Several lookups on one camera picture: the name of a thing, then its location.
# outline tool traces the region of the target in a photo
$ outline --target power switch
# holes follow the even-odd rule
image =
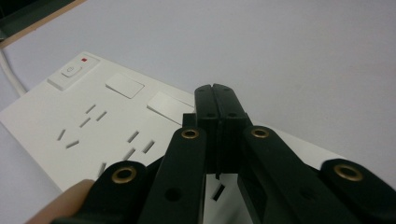
[[[81,69],[82,69],[81,65],[75,62],[71,62],[61,69],[61,73],[66,77],[72,77]]]

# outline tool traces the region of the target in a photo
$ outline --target hand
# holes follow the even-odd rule
[[[46,224],[57,217],[73,216],[84,203],[93,183],[93,180],[88,179],[77,183],[39,211],[26,224]]]

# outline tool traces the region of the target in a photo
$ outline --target power cord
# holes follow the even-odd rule
[[[4,73],[6,74],[6,77],[8,78],[9,82],[14,87],[14,89],[17,91],[18,95],[23,96],[26,93],[26,89],[22,86],[21,82],[18,80],[18,78],[12,72],[11,68],[9,67],[7,58],[4,55],[2,49],[0,49],[0,65],[1,65],[1,68],[3,69]]]

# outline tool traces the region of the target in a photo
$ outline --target white table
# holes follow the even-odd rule
[[[396,188],[395,11],[393,0],[87,1],[4,52],[28,90],[83,50],[183,91],[230,86],[253,119]],[[0,73],[4,109],[18,96]],[[4,127],[0,142],[0,222],[21,223],[60,191]]]

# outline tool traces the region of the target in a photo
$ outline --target white power strip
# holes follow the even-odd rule
[[[62,190],[96,179],[122,160],[160,158],[193,95],[83,52],[17,102],[0,120]],[[279,136],[307,164],[340,158],[289,134]],[[216,200],[219,187],[225,187]],[[204,223],[249,223],[236,175],[209,175]]]

